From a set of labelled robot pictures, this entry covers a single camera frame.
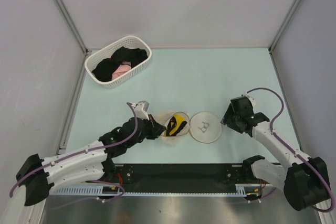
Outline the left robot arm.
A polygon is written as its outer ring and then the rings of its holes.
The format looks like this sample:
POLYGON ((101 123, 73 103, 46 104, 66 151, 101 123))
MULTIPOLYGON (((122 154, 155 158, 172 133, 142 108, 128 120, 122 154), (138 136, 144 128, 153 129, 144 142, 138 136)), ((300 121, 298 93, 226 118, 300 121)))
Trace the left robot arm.
POLYGON ((29 156, 16 174, 18 186, 26 189, 24 205, 33 206, 53 191, 72 184, 112 181, 116 175, 113 158, 144 139, 157 139, 165 130, 152 116, 133 117, 79 151, 46 158, 29 156))

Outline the yellow bra with black straps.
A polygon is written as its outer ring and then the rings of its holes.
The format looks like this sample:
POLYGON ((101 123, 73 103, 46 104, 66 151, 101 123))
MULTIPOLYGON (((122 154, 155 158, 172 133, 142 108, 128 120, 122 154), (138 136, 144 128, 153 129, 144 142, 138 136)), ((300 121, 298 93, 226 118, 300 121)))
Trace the yellow bra with black straps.
POLYGON ((164 132, 165 137, 173 137, 180 134, 188 126, 188 121, 186 118, 180 114, 174 114, 168 120, 166 125, 166 131, 164 132))

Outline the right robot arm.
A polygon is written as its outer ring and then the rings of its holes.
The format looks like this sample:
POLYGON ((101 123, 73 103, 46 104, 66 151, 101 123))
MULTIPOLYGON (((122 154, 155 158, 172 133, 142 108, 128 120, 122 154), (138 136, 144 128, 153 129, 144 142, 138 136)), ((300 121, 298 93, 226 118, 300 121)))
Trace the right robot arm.
POLYGON ((328 169, 320 157, 312 158, 280 139, 271 121, 255 113, 247 96, 233 98, 221 123, 238 133, 246 133, 262 144, 279 162, 274 165, 257 155, 243 161, 243 179, 254 183, 262 179, 281 190, 289 205, 297 210, 313 207, 334 196, 330 189, 328 169))

